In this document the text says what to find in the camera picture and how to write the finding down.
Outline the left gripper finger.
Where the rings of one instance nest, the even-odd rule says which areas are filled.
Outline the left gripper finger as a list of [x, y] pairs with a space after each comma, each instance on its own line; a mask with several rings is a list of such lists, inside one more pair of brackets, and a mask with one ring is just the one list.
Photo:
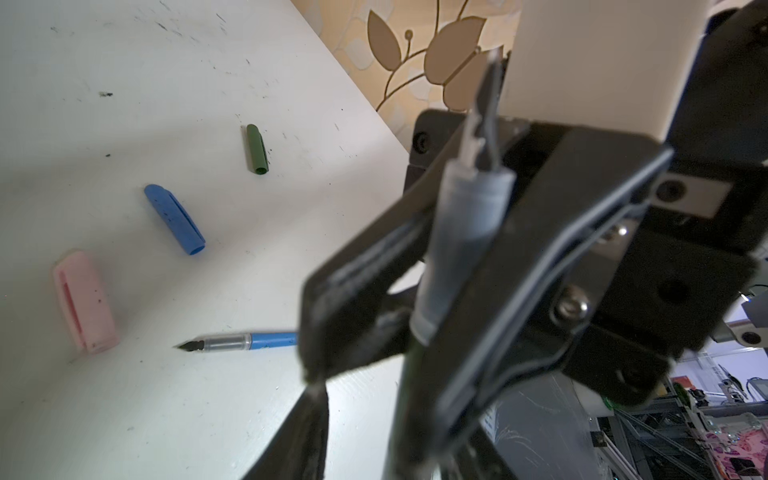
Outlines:
[[310, 384], [243, 479], [322, 480], [328, 434], [326, 384]]

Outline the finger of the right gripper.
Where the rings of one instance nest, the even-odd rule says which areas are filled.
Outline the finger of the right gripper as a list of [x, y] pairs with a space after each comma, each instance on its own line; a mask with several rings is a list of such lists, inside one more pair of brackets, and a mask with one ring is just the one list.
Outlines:
[[637, 134], [537, 125], [511, 146], [524, 175], [503, 224], [435, 336], [404, 364], [384, 475], [425, 479], [477, 432], [508, 387], [554, 369], [587, 321], [561, 319], [564, 275], [627, 215], [642, 211], [671, 149]]
[[306, 280], [298, 333], [306, 382], [406, 350], [415, 291], [389, 289], [427, 250], [447, 162], [438, 157], [401, 199]]

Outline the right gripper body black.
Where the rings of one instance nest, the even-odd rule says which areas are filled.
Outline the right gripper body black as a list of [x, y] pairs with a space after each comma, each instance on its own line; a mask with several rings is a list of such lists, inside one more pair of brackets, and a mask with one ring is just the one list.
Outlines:
[[[541, 100], [510, 98], [505, 126], [523, 123], [628, 133], [621, 125], [567, 115], [605, 104], [629, 116], [650, 69], [627, 73], [610, 100], [595, 68], [578, 93], [572, 75], [534, 65]], [[642, 211], [610, 228], [564, 275], [561, 319], [587, 315], [556, 367], [624, 406], [645, 403], [685, 351], [700, 349], [750, 280], [767, 232], [767, 5], [753, 1], [708, 31], [663, 145], [669, 165]]]

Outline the blue pen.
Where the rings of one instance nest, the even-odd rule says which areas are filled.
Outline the blue pen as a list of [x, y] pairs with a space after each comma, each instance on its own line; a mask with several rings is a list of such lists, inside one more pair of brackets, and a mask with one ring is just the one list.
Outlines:
[[188, 340], [175, 348], [184, 352], [229, 352], [291, 347], [297, 344], [295, 332], [236, 333]]

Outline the green pen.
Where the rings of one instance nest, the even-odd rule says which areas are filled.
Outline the green pen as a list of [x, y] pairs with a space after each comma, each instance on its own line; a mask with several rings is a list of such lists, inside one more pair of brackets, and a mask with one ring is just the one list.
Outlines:
[[498, 232], [511, 195], [515, 174], [502, 166], [498, 146], [502, 77], [502, 57], [495, 49], [487, 55], [487, 69], [467, 111], [458, 152], [442, 174], [425, 272], [409, 323], [412, 340], [404, 357], [384, 479], [402, 477], [395, 447], [403, 437], [406, 405], [423, 354]]

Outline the green pen cap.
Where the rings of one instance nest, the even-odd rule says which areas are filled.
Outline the green pen cap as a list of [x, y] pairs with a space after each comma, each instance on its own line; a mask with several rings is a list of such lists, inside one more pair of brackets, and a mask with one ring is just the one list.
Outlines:
[[246, 126], [246, 138], [251, 167], [256, 175], [265, 175], [269, 172], [269, 161], [263, 137], [260, 130], [254, 124]]

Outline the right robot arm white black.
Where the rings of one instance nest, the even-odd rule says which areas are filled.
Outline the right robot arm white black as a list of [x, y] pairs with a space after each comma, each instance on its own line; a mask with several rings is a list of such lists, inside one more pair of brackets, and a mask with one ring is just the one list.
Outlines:
[[417, 122], [409, 187], [306, 281], [309, 384], [405, 358], [382, 475], [509, 474], [480, 420], [561, 372], [644, 403], [767, 234], [767, 5], [532, 1], [466, 114]]

